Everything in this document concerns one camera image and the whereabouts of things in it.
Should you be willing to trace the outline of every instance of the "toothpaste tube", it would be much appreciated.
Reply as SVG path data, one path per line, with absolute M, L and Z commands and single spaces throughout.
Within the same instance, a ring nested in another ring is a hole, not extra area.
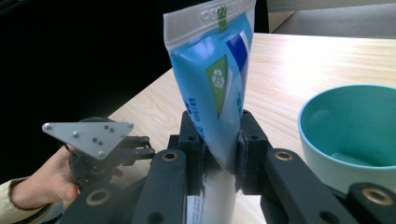
M 232 174 L 255 4 L 215 0 L 163 15 L 164 43 L 192 122 L 221 168 Z

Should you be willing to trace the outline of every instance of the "cup rim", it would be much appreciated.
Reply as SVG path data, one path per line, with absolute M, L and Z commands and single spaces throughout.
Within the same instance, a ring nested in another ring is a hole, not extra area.
M 312 100 L 314 100 L 315 98 L 317 98 L 321 94 L 324 94 L 324 93 L 329 92 L 329 91 L 334 91 L 334 90 L 337 90 L 337 89 L 348 88 L 348 87 L 356 87 L 356 86 L 360 86 L 360 87 L 378 87 L 378 88 L 392 89 L 392 90 L 396 91 L 395 87 L 388 86 L 388 85 L 380 85 L 380 84 L 350 84 L 350 85 L 337 86 L 337 87 L 333 87 L 333 88 L 327 89 L 325 91 L 321 91 L 321 92 L 313 95 L 312 97 L 310 97 L 303 104 L 303 106 L 300 109 L 300 112 L 299 112 L 299 115 L 298 115 L 298 118 L 297 118 L 298 131 L 300 133 L 300 136 L 310 146 L 311 149 L 315 150 L 315 152 L 319 153 L 321 156 L 327 158 L 330 161 L 334 161 L 336 163 L 340 163 L 340 164 L 345 165 L 345 166 L 351 166 L 351 167 L 360 168 L 360 169 L 367 169 L 367 170 L 394 170 L 396 168 L 396 165 L 390 165 L 390 166 L 368 166 L 368 165 L 353 164 L 353 163 L 349 163 L 349 162 L 345 162 L 345 161 L 339 161 L 339 160 L 337 160 L 337 159 L 335 159 L 335 158 L 323 153 L 318 148 L 316 148 L 314 145 L 312 145 L 311 142 L 306 138 L 305 133 L 303 132 L 303 128 L 302 128 L 302 125 L 301 125 L 301 116 L 302 116 L 306 106 Z

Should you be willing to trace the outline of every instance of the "beige sleeve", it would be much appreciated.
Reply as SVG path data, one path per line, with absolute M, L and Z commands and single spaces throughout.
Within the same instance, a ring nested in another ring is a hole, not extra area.
M 38 213 L 41 209 L 43 209 L 44 205 L 32 210 L 22 210 L 12 203 L 10 198 L 10 190 L 11 188 L 18 184 L 19 182 L 25 180 L 25 178 L 12 179 L 8 182 L 0 185 L 0 223 L 8 224 L 14 223 L 21 220 L 24 220 L 28 217 L 33 216 Z M 45 217 L 50 209 L 47 209 L 46 212 L 42 213 L 39 217 L 35 218 L 34 221 L 30 223 L 37 223 L 41 218 Z

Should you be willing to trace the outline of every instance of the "table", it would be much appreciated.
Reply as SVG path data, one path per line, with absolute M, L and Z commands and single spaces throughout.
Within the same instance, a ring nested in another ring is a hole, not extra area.
M 273 147 L 304 159 L 297 118 L 315 94 L 347 84 L 396 87 L 396 40 L 326 36 L 254 34 L 244 108 L 250 111 Z M 134 124 L 130 135 L 149 136 L 157 151 L 170 134 L 179 134 L 185 110 L 173 70 L 169 70 L 109 117 Z M 130 175 L 147 174 L 140 161 Z M 237 192 L 233 223 L 265 223 L 260 196 Z

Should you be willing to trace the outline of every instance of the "recycling symbol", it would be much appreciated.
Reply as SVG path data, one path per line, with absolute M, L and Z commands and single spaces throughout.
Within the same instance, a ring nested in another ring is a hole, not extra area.
M 213 71 L 212 82 L 215 87 L 220 88 L 220 89 L 223 88 L 224 76 L 222 75 L 221 70 L 215 69 Z

